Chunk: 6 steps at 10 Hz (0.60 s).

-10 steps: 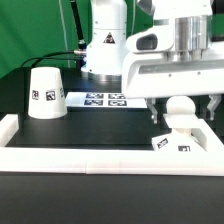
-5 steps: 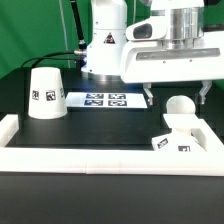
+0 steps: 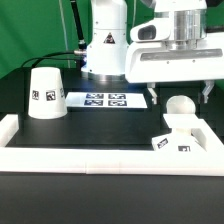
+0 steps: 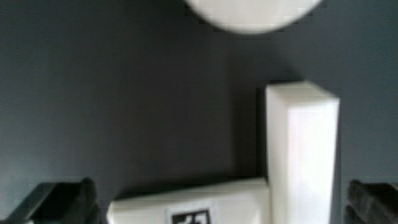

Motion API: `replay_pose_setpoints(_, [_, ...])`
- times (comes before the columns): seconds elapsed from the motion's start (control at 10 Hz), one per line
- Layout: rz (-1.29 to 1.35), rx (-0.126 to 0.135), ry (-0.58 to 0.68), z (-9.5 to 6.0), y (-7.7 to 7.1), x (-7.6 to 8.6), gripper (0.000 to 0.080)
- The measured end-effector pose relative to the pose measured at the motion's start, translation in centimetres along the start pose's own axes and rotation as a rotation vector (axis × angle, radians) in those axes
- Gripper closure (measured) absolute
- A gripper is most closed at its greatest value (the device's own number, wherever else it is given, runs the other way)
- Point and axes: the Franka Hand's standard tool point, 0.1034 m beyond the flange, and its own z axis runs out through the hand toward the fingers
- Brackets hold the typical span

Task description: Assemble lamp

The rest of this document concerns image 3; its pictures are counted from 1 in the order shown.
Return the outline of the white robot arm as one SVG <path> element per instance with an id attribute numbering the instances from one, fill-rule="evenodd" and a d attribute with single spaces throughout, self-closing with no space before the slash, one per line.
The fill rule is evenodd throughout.
<path id="1" fill-rule="evenodd" d="M 224 31 L 206 30 L 207 0 L 141 0 L 154 18 L 126 30 L 124 0 L 91 0 L 92 41 L 86 78 L 145 83 L 153 98 L 162 82 L 203 81 L 207 97 L 224 79 Z"/>

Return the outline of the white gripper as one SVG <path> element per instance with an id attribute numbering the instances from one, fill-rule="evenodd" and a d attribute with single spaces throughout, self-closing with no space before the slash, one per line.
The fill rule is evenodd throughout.
<path id="1" fill-rule="evenodd" d="M 213 80 L 224 79 L 224 50 L 167 50 L 161 42 L 132 43 L 127 51 L 125 78 L 129 83 L 147 83 L 154 105 L 158 102 L 155 83 L 202 80 L 199 102 L 206 104 L 215 85 Z"/>

